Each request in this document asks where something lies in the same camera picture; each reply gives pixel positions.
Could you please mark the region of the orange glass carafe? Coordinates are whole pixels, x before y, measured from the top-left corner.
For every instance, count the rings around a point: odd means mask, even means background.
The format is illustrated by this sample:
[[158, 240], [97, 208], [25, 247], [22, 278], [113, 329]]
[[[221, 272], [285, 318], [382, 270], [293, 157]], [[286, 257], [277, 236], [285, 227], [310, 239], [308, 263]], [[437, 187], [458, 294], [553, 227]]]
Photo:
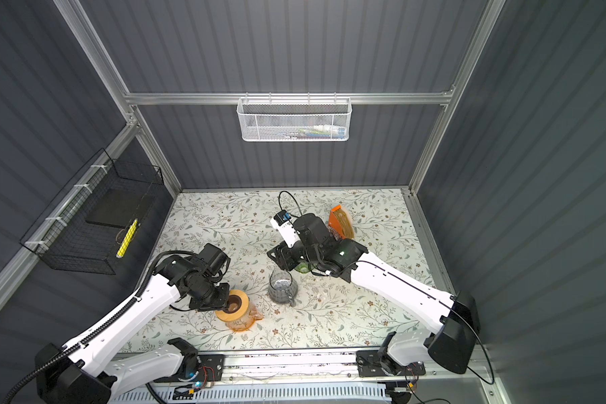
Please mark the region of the orange glass carafe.
[[231, 320], [225, 320], [224, 323], [233, 332], [244, 332], [249, 330], [256, 321], [263, 320], [263, 314], [258, 310], [254, 303], [249, 302], [248, 305], [240, 311], [232, 314]]

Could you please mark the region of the wooden dripper ring stand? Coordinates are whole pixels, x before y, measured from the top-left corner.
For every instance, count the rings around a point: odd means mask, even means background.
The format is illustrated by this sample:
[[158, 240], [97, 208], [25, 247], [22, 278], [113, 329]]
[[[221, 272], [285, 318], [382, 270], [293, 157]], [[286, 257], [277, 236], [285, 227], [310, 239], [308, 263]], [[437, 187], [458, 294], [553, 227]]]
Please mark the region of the wooden dripper ring stand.
[[224, 323], [241, 320], [250, 311], [250, 301], [244, 291], [231, 290], [225, 308], [215, 311], [216, 317]]

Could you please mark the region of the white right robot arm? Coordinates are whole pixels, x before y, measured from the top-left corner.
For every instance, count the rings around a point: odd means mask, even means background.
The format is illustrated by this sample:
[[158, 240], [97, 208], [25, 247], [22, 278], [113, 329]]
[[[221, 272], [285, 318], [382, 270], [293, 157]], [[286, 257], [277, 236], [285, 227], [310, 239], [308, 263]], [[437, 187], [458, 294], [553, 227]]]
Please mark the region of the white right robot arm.
[[466, 373], [481, 328], [472, 296], [454, 296], [413, 279], [359, 242], [336, 239], [314, 214], [294, 218], [281, 210], [270, 225], [283, 239], [267, 252], [280, 269], [305, 264], [313, 274], [343, 279], [387, 299], [424, 325], [423, 332], [386, 336], [375, 364], [387, 375], [426, 360], [454, 374]]

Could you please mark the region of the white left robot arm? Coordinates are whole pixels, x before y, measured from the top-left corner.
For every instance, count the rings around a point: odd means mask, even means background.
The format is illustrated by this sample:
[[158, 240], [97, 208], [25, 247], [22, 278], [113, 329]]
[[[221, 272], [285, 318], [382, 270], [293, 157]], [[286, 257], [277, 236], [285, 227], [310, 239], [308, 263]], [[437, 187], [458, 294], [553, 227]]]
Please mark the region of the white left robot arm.
[[119, 306], [62, 346], [40, 350], [35, 357], [38, 396], [46, 403], [107, 403], [161, 378], [202, 382], [199, 351], [183, 338], [125, 360], [115, 356], [151, 319], [183, 298], [189, 299], [190, 311], [227, 308], [230, 286], [223, 277], [230, 263], [210, 243], [200, 252], [160, 252]]

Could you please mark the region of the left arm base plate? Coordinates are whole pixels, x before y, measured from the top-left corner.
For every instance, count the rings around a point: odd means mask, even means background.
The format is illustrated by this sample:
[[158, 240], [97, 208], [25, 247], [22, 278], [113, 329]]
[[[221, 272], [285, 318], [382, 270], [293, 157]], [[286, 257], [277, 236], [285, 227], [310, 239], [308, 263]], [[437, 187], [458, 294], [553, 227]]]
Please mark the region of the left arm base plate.
[[218, 382], [222, 379], [225, 355], [198, 355], [187, 357], [170, 381]]

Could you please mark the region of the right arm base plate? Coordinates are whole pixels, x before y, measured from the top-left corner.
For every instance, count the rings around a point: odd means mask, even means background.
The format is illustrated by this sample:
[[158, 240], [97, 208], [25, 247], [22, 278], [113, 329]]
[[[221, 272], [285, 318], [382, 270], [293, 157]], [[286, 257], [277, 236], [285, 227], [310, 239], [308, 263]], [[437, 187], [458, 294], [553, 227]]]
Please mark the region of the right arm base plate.
[[426, 375], [424, 363], [414, 362], [407, 366], [398, 365], [393, 360], [382, 358], [375, 349], [358, 350], [355, 354], [358, 374], [362, 378], [384, 376], [423, 376]]

